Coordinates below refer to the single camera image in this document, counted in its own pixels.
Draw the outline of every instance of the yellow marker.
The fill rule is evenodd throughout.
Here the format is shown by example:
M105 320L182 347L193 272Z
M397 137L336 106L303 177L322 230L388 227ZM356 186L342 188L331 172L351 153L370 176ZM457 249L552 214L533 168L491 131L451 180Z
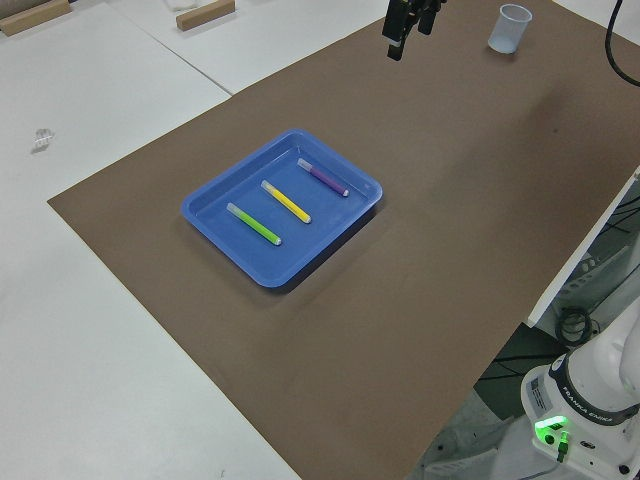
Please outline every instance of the yellow marker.
M275 198L281 204L287 207L291 213L293 213L296 217L298 217L304 223L311 222L311 216L307 212L302 210L299 206L297 206L295 203L293 203L291 200L289 200L287 196L284 193L282 193L280 190L278 190L276 187L271 185L266 180L262 181L261 186L267 192L269 192L273 196L273 198Z

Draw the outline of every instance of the brown table covering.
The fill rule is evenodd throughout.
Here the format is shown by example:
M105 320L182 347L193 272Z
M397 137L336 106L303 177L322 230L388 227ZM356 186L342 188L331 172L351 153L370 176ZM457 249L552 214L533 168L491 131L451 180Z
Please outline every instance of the brown table covering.
M520 50L500 55L499 4L447 3L400 63L374 23L50 200L305 480L410 472L639 163L640 90L607 65L604 29L527 1ZM614 50L637 65L640 48ZM179 207L292 127L385 195L283 293Z

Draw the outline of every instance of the purple marker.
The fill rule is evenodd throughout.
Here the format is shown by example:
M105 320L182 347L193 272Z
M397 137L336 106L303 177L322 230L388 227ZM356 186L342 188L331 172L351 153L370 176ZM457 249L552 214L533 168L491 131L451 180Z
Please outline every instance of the purple marker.
M322 183L324 183L326 186L328 186L331 190L334 190L335 192L339 193L343 197L348 197L349 196L349 190L347 190L344 187L344 185L341 185L340 183L336 182L333 178L329 177L328 175L325 175L324 173L322 173L320 170L315 168L313 165L311 165L306 160L304 160L302 158L299 158L298 159L298 165L300 165L307 172L309 172L311 175L313 175L318 180L320 180Z

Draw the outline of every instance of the translucent cup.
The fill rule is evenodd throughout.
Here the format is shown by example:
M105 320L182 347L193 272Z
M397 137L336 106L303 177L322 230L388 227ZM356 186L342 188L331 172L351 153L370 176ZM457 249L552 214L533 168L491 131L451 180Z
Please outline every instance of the translucent cup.
M489 46L496 52L514 53L527 25L533 18L529 10L508 3L500 7L500 16L489 37Z

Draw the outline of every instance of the cup rim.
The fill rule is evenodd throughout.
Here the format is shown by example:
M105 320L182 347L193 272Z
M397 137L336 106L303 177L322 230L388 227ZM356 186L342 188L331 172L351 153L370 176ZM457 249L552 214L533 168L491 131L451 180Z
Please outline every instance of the cup rim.
M526 13L527 18L526 18L525 20L522 20L522 19L519 19L519 18L513 18L513 17L511 17L511 16L507 15L507 14L505 13L505 11L504 11L504 9L505 9L506 7L515 7L515 8L517 8L518 10L520 10L520 11L522 11L522 12ZM533 19L533 14L532 14L528 9L526 9L526 8L525 8L525 7L523 7L522 5L516 5L515 3L505 3L504 5L502 5L502 6L500 7L500 14L501 14L503 17L505 17L506 19L511 20L512 22L518 22L518 23L528 23L528 22L530 22L530 21Z

